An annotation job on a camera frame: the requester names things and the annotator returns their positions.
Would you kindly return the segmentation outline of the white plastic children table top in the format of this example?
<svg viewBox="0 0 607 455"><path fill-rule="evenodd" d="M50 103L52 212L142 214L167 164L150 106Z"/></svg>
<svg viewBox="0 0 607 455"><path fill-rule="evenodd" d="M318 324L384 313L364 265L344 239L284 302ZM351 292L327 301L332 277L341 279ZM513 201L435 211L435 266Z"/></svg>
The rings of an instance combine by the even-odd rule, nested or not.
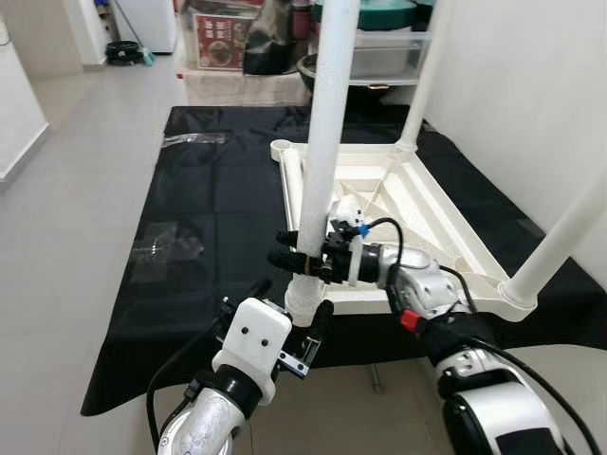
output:
<svg viewBox="0 0 607 455"><path fill-rule="evenodd" d="M279 164L279 152L294 148L301 169L307 143L277 139L270 143L270 156ZM402 226L406 246L425 251L439 264L458 270L468 282L478 312L507 321L524 320L524 313L507 307L498 291L510 278L490 254L486 240L472 228L436 178L437 165L425 165L420 157L402 157L389 144L341 144L331 191L331 208L343 196L352 195L361 208L365 224L377 218L395 218ZM337 315L387 315L385 292L360 282L350 287L323 284L322 300L331 300Z"/></svg>

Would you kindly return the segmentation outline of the black tablecloth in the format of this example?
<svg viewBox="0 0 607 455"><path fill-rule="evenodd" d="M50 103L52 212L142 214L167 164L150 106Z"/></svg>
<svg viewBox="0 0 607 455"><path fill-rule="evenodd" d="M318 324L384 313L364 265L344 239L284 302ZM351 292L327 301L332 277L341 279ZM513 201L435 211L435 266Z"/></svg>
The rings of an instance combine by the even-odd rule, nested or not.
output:
<svg viewBox="0 0 607 455"><path fill-rule="evenodd" d="M407 105L347 110L343 142L391 144L400 136ZM153 229L176 226L173 240L198 240L198 254L148 278L151 260L127 261L107 334L88 382L80 415L96 416L143 398L156 370L196 334L224 303L245 298L261 279L281 300L290 274L273 267L277 231L285 230L285 197L273 139L307 140L309 108L303 105L175 105L163 135L220 135L222 143L185 142L159 152L136 228L135 244L152 243ZM513 274L541 242L537 227L469 161L471 152L451 140L447 127L425 118L419 139L422 164ZM606 351L607 292L573 259L539 294L541 306L521 322L491 322L499 346L577 345ZM353 367L422 358L417 339L387 315L335 318L313 367Z"/></svg>

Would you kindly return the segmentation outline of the clear plastic film scrap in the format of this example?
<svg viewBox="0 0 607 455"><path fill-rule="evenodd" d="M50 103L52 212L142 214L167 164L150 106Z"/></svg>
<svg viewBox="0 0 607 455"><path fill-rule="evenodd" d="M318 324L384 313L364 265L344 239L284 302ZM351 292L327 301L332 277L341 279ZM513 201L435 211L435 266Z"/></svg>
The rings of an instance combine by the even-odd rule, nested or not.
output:
<svg viewBox="0 0 607 455"><path fill-rule="evenodd" d="M181 135L165 136L161 142L161 148L178 146L183 143L222 144L227 140L224 134L213 133L188 133Z"/></svg>

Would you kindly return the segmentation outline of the patterned beige cloth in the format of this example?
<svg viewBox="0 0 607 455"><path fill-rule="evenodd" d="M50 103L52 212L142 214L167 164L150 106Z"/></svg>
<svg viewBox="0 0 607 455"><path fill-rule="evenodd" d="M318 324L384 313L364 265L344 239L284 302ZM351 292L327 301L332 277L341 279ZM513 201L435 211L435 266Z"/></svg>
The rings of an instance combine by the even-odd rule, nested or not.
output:
<svg viewBox="0 0 607 455"><path fill-rule="evenodd" d="M190 105L200 107L303 107L311 100L298 73L246 75L179 69Z"/></svg>

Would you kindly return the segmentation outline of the black wok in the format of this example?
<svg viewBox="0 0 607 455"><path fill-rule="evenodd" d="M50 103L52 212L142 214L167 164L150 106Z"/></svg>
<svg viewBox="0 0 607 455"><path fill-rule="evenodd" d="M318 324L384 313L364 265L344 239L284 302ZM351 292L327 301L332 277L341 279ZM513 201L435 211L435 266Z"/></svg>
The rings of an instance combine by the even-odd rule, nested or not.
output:
<svg viewBox="0 0 607 455"><path fill-rule="evenodd" d="M298 61L298 70L304 86L315 90L318 55L307 55ZM351 95L380 97L390 88L416 85L417 76L406 64L385 64L377 58L356 57L352 62L348 91Z"/></svg>

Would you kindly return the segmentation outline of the black plastic bag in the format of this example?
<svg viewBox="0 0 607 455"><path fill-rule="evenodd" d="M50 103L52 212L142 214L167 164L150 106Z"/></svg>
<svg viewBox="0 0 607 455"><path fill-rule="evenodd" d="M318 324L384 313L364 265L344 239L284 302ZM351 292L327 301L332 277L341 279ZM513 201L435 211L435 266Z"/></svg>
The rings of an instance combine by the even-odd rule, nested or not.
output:
<svg viewBox="0 0 607 455"><path fill-rule="evenodd" d="M248 30L242 72L247 77L274 77L294 72L301 29L306 33L312 0L262 0Z"/></svg>

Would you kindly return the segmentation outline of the box with red print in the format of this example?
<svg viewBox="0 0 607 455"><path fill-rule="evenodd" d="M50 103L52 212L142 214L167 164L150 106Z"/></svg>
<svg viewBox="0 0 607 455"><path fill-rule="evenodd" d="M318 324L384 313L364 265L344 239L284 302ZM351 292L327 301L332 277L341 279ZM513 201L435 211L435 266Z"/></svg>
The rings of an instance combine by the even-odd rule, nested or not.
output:
<svg viewBox="0 0 607 455"><path fill-rule="evenodd" d="M251 13L192 13L196 68L243 72L248 34L254 19Z"/></svg>

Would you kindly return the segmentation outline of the broom with green head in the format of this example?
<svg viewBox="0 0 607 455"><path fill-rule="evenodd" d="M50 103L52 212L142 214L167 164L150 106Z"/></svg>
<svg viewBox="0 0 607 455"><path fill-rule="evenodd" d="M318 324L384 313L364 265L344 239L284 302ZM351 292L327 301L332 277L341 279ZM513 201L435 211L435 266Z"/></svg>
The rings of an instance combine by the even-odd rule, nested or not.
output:
<svg viewBox="0 0 607 455"><path fill-rule="evenodd" d="M133 23L131 23L129 14L127 14L125 12L125 9L122 8L120 0L110 0L110 3L112 3L114 8L118 10L119 16L122 18L122 21L124 21L125 25L129 27L131 35L134 36L134 42L138 44L138 49L140 55L142 55L143 63L147 66L155 65L155 55L153 55L151 49L149 49L143 43L143 40L139 38L138 31L134 27Z"/></svg>

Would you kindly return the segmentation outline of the green pot lid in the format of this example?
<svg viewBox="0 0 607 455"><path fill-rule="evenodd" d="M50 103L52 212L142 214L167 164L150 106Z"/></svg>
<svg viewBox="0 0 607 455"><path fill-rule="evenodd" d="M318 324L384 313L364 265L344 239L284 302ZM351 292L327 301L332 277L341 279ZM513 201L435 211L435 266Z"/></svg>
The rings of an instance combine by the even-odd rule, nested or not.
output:
<svg viewBox="0 0 607 455"><path fill-rule="evenodd" d="M359 29L390 31L412 27L416 10L414 0L359 0Z"/></svg>

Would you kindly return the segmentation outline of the black round floor object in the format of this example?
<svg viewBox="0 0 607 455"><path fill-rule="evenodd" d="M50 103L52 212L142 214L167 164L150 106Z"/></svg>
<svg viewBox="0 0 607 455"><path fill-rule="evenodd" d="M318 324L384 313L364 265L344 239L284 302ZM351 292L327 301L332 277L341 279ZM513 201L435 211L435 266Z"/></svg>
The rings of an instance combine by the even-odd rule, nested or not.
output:
<svg viewBox="0 0 607 455"><path fill-rule="evenodd" d="M105 63L113 66L131 66L143 64L143 47L138 42L120 42L108 43L104 47Z"/></svg>

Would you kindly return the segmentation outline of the white fridge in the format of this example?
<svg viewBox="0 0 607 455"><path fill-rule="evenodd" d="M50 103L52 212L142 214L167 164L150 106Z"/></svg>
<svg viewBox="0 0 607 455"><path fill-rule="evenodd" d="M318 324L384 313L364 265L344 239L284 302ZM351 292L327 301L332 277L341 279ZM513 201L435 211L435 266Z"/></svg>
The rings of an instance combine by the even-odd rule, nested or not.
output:
<svg viewBox="0 0 607 455"><path fill-rule="evenodd" d="M109 0L119 39L143 44L155 55L173 55L178 42L174 0Z"/></svg>

